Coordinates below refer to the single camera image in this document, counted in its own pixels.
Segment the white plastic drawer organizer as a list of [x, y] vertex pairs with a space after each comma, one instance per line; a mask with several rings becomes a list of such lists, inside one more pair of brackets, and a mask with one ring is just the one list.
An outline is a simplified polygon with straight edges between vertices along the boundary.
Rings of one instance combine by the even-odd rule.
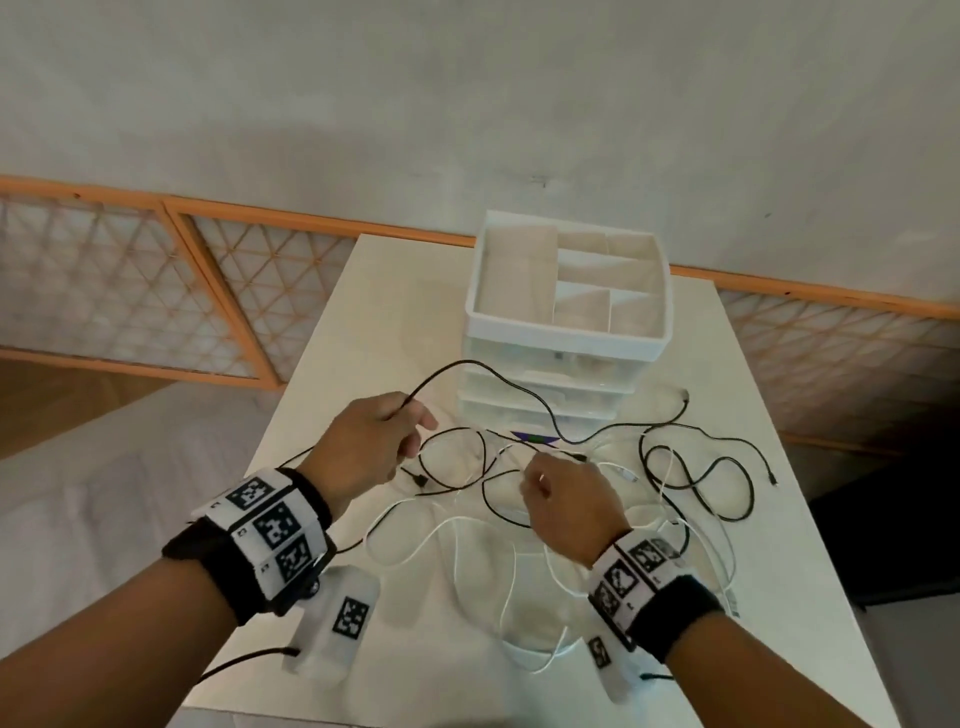
[[488, 210], [464, 304], [459, 417], [581, 441], [618, 418], [666, 349], [674, 305], [654, 233]]

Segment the person's right hand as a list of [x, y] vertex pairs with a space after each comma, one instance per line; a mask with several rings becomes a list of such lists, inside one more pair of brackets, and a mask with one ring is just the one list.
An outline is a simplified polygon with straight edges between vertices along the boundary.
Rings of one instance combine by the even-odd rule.
[[600, 556], [630, 531], [621, 499], [592, 463], [535, 454], [525, 473], [543, 473], [551, 487], [542, 517], [529, 517], [534, 534], [560, 556], [591, 569]]

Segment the person's left hand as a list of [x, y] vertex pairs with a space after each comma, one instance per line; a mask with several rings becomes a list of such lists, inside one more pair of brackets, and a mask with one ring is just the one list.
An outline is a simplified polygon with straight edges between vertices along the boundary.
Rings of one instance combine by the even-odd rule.
[[402, 392], [358, 398], [332, 419], [296, 470], [326, 503], [332, 520], [378, 481], [378, 446], [411, 432], [436, 431], [438, 419], [420, 401]]

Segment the dark furniture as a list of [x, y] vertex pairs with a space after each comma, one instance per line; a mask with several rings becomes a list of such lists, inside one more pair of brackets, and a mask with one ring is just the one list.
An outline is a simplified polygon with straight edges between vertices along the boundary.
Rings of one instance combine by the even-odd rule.
[[857, 608], [960, 595], [960, 459], [915, 453], [809, 508]]

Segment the person's left forearm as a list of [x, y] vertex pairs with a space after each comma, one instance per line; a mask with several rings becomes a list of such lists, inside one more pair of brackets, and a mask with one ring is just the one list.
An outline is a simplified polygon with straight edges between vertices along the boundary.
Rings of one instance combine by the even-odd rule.
[[0, 660], [0, 728], [166, 728], [237, 626], [199, 562], [159, 559]]

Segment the black wristband with marker tags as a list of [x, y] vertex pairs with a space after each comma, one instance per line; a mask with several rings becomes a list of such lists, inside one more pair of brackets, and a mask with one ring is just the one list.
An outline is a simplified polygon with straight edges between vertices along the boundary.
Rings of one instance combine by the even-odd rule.
[[337, 553], [330, 506], [292, 467], [267, 467], [193, 511], [162, 548], [201, 564], [239, 626], [308, 599]]
[[718, 597], [680, 553], [651, 530], [628, 529], [590, 567], [586, 596], [621, 646], [666, 664], [692, 625], [723, 614]]

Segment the person's right forearm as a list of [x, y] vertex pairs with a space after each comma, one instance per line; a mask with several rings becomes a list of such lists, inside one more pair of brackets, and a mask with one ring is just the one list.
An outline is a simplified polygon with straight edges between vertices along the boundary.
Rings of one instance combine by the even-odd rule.
[[724, 613], [693, 622], [666, 666], [703, 728], [871, 728]]

